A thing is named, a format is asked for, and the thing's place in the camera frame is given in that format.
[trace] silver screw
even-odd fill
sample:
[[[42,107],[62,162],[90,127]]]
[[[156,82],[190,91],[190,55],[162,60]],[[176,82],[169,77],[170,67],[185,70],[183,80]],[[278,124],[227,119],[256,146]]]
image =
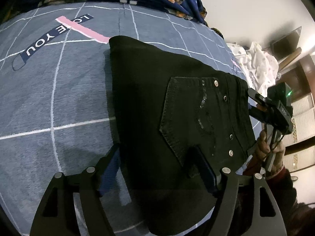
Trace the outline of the silver screw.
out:
[[[61,178],[62,177],[62,172],[57,172],[55,174],[55,178]]]
[[[229,174],[229,173],[231,173],[231,170],[229,168],[225,167],[225,168],[222,169],[222,172],[225,173],[225,174]]]
[[[86,172],[87,173],[93,173],[95,171],[95,168],[94,167],[88,167],[87,169],[86,169]]]
[[[255,174],[255,177],[256,177],[257,179],[262,179],[262,175],[259,174],[259,173],[256,173],[256,174]]]

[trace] pink stripe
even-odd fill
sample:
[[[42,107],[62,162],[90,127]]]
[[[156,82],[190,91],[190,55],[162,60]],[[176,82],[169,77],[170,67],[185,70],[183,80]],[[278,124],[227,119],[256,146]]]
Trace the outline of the pink stripe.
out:
[[[85,35],[86,37],[93,38],[95,41],[100,43],[108,43],[110,37],[103,36],[87,27],[84,27],[74,21],[68,20],[65,16],[60,16],[56,20],[65,25],[67,28],[71,28],[79,33]]]

